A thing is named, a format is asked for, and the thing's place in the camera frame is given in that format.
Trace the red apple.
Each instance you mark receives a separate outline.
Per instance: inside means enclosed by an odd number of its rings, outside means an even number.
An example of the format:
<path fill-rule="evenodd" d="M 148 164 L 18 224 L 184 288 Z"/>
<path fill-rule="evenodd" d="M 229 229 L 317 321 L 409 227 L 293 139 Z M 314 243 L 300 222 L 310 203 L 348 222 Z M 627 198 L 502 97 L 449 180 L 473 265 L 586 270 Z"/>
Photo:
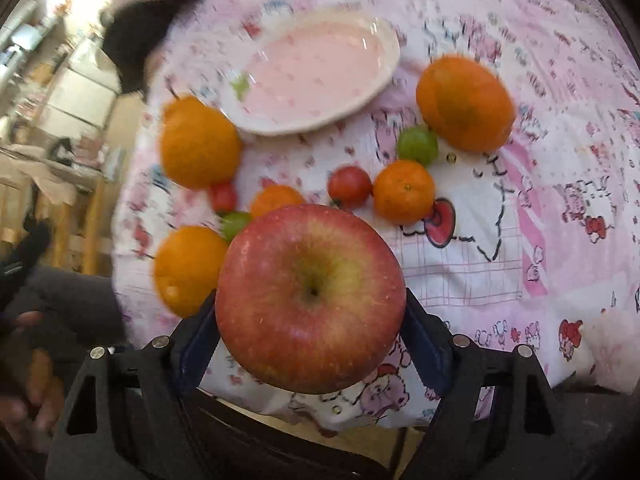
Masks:
<path fill-rule="evenodd" d="M 401 267 L 354 214 L 303 204 L 232 240 L 215 297 L 221 341 L 260 382 L 325 394 L 360 382 L 393 347 L 406 307 Z"/>

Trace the green lime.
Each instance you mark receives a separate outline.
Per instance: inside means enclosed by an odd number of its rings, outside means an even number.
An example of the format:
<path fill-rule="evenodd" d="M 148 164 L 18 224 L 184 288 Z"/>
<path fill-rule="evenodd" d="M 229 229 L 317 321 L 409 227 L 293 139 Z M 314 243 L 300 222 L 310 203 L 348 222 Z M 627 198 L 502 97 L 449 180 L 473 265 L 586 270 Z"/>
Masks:
<path fill-rule="evenodd" d="M 221 236 L 227 243 L 242 232 L 252 222 L 252 216 L 245 211 L 232 211 L 224 214 L 220 220 Z"/>
<path fill-rule="evenodd" d="M 405 128 L 399 133 L 396 155 L 398 159 L 413 160 L 428 167 L 439 155 L 437 136 L 423 126 Z"/>

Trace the red cherry tomato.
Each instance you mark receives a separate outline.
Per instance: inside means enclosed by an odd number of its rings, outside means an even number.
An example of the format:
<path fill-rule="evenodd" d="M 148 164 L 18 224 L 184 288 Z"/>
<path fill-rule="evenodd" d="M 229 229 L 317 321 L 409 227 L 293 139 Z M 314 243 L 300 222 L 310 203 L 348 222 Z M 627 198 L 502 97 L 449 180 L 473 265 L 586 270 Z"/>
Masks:
<path fill-rule="evenodd" d="M 369 175 L 358 166 L 334 170 L 328 180 L 328 194 L 334 206 L 353 210 L 362 207 L 372 192 Z"/>
<path fill-rule="evenodd" d="M 232 182 L 213 184 L 208 190 L 210 206 L 218 216 L 224 216 L 235 211 L 238 198 Z"/>

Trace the small mandarin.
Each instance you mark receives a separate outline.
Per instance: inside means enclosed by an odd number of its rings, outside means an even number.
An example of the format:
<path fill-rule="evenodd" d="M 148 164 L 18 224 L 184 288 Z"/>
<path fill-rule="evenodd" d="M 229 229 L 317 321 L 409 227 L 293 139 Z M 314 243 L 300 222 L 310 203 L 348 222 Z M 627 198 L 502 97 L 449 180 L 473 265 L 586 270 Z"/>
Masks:
<path fill-rule="evenodd" d="M 287 185 L 272 184 L 258 192 L 250 204 L 250 215 L 256 219 L 271 211 L 305 203 L 304 196 Z"/>
<path fill-rule="evenodd" d="M 418 162 L 398 159 L 374 179 L 376 215 L 395 226 L 408 226 L 428 217 L 435 203 L 435 182 Z"/>

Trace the large orange with stem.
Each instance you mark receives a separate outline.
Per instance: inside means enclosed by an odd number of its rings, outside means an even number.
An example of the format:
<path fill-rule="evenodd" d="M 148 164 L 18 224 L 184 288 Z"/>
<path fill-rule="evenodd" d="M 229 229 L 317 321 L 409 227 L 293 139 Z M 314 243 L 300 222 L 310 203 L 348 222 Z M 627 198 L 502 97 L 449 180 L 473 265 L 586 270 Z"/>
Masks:
<path fill-rule="evenodd" d="M 235 125 L 196 96 L 178 96 L 165 106 L 158 141 L 160 163 L 178 185 L 201 190 L 232 181 L 242 149 Z"/>

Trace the wooden rack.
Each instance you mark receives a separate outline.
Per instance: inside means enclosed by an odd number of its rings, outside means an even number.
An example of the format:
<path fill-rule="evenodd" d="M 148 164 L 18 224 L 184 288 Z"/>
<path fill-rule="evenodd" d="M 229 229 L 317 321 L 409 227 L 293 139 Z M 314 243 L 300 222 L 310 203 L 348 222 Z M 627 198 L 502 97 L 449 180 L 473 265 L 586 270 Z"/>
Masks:
<path fill-rule="evenodd" d="M 122 151 L 102 143 L 64 140 L 50 150 L 12 144 L 1 148 L 1 253 L 33 224 L 50 226 L 41 258 L 54 268 L 87 275 L 101 271 L 111 240 L 101 234 L 107 188 L 116 183 Z"/>

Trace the pink cartoon print tablecloth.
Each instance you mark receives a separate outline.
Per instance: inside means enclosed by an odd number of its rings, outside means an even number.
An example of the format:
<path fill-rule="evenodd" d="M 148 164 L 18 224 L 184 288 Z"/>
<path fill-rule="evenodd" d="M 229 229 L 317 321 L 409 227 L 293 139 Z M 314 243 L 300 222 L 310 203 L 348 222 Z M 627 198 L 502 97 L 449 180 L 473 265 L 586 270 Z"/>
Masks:
<path fill-rule="evenodd" d="M 421 68 L 443 54 L 474 58 L 508 89 L 508 143 L 473 156 L 442 146 L 432 169 L 436 214 L 398 228 L 373 219 L 408 287 L 455 333 L 508 351 L 528 344 L 548 381 L 615 370 L 636 353 L 615 333 L 591 350 L 604 312 L 639 317 L 639 71 L 597 0 L 200 0 L 171 25 L 112 224 L 113 284 L 137 347 L 177 325 L 152 282 L 175 228 L 218 221 L 202 192 L 165 176 L 157 154 L 165 105 L 190 93 L 216 105 L 232 55 L 277 21 L 333 6 L 386 18 L 402 60 L 386 91 L 334 126 L 250 139 L 236 177 L 242 206 L 273 183 L 326 203 L 326 178 L 356 164 L 377 174 L 395 138 L 420 122 Z"/>

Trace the white kitchen cabinet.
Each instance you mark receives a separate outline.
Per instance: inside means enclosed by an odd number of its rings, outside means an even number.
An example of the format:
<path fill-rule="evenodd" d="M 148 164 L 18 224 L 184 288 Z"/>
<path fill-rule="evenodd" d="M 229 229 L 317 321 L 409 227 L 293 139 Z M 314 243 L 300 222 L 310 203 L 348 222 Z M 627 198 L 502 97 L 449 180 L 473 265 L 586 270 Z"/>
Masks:
<path fill-rule="evenodd" d="M 98 40 L 86 38 L 55 73 L 35 128 L 51 138 L 99 139 L 119 95 L 115 65 Z"/>

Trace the black and pink cloth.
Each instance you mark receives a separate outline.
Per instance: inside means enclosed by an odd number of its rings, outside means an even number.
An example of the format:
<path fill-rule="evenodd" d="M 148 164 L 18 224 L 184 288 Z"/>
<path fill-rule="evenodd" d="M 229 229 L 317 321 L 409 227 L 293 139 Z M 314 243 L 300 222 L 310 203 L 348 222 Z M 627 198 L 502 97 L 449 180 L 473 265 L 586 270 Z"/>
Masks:
<path fill-rule="evenodd" d="M 169 25 L 192 0 L 113 0 L 102 12 L 101 50 L 115 66 L 120 92 L 143 91 L 146 60 L 164 40 Z"/>

